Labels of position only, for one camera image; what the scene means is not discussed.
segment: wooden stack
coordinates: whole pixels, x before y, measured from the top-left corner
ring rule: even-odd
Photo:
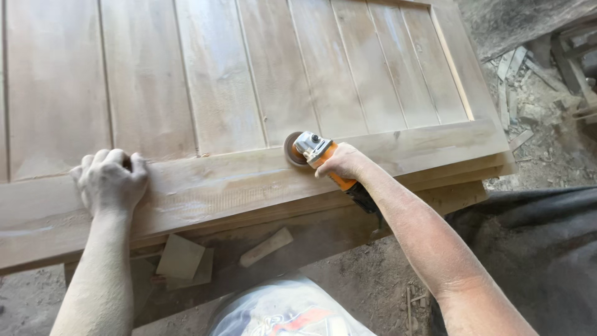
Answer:
[[[100,3],[7,0],[0,274],[79,258],[91,218],[66,173],[100,148],[152,162],[136,253],[354,207],[286,161],[297,130],[351,143],[441,213],[515,171],[451,0]]]

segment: dirt floor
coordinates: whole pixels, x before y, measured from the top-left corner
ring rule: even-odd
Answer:
[[[482,66],[494,97],[498,61]],[[550,73],[559,77],[555,68]],[[519,111],[518,124],[510,127],[509,137],[526,129],[532,129],[534,136],[515,152],[519,173],[487,180],[486,189],[596,184],[597,145],[580,135],[580,126],[570,118],[581,99],[552,90],[524,65],[508,83],[518,93]],[[332,256],[301,271],[380,336],[406,335],[406,288],[413,286],[416,295],[426,291],[394,237]],[[65,293],[63,278],[61,266],[0,277],[0,336],[48,335]],[[427,309],[415,305],[414,316],[414,335],[426,335]],[[192,308],[138,328],[134,334],[203,335],[208,317],[205,310]]]

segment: angle grinder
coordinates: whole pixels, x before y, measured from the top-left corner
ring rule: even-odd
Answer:
[[[284,153],[290,163],[297,167],[311,166],[317,169],[332,157],[338,145],[312,132],[294,132],[284,141]],[[341,178],[335,173],[328,175],[345,194],[363,208],[366,213],[378,213],[379,208],[363,185],[354,179]]]

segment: hand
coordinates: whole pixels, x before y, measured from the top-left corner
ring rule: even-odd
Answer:
[[[338,144],[338,148],[324,164],[317,168],[315,177],[320,178],[329,173],[336,173],[341,178],[360,180],[367,166],[375,164],[365,154],[346,142]]]
[[[83,204],[93,217],[106,213],[132,216],[147,187],[145,159],[131,155],[132,171],[122,166],[127,155],[121,149],[102,149],[86,155],[70,175],[81,192]]]

